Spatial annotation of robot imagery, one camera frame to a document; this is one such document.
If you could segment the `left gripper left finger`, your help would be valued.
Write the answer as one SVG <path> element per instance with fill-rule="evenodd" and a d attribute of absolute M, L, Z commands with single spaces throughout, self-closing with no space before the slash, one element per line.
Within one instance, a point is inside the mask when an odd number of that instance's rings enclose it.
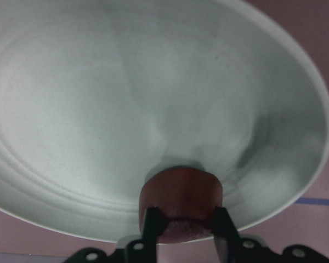
<path fill-rule="evenodd" d="M 144 243 L 143 262 L 157 262 L 157 238 L 167 228 L 167 218 L 158 207 L 147 208 L 141 237 Z"/>

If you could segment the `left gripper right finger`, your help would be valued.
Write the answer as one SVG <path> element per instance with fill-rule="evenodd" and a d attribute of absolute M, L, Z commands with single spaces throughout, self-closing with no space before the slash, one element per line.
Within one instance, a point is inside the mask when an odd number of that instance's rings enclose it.
<path fill-rule="evenodd" d="M 240 236 L 226 208 L 215 207 L 212 233 L 219 261 L 236 262 L 236 255 L 240 249 Z"/>

